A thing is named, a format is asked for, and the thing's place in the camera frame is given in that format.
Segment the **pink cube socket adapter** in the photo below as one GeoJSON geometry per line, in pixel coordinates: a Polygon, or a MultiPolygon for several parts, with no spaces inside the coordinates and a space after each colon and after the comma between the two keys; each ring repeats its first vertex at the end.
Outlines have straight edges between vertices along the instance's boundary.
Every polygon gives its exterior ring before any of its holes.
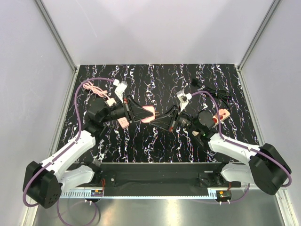
{"type": "Polygon", "coordinates": [[[141,120],[142,123],[149,123],[156,118],[154,106],[145,105],[142,106],[142,108],[146,111],[146,116],[144,116],[143,119],[141,120]]]}

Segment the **white red power strip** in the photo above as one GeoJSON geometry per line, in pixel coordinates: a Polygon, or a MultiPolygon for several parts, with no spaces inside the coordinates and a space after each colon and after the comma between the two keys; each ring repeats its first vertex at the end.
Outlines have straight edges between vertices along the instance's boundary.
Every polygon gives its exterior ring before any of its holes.
{"type": "Polygon", "coordinates": [[[216,127],[217,125],[219,125],[222,121],[220,120],[220,116],[219,113],[217,113],[216,115],[213,116],[213,121],[215,122],[214,127],[216,127]]]}

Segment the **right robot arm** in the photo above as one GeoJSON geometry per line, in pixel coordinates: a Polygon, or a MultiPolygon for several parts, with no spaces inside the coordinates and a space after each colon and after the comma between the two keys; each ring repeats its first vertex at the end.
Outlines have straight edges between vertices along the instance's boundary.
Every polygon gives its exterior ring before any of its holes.
{"type": "Polygon", "coordinates": [[[275,195],[285,181],[291,181],[292,171],[273,145],[251,145],[229,138],[218,131],[218,120],[219,116],[213,116],[209,111],[200,111],[191,117],[174,105],[150,124],[166,131],[186,129],[200,147],[236,160],[221,164],[212,173],[212,178],[205,181],[206,186],[222,187],[229,182],[243,182],[255,184],[266,194],[275,195]]]}

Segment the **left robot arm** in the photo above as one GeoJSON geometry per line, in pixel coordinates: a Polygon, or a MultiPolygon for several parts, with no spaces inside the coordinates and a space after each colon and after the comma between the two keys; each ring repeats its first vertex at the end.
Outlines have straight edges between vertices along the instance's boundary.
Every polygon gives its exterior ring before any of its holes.
{"type": "Polygon", "coordinates": [[[97,145],[107,133],[107,122],[118,120],[123,127],[131,122],[149,122],[155,117],[155,109],[153,106],[137,104],[131,96],[117,103],[113,99],[104,101],[96,98],[90,103],[85,117],[85,124],[75,138],[42,162],[32,161],[26,167],[23,185],[23,202],[26,206],[31,207],[26,200],[30,197],[36,204],[48,209],[59,200],[61,194],[81,184],[99,185],[102,175],[92,164],[74,170],[68,168],[97,145]]]}

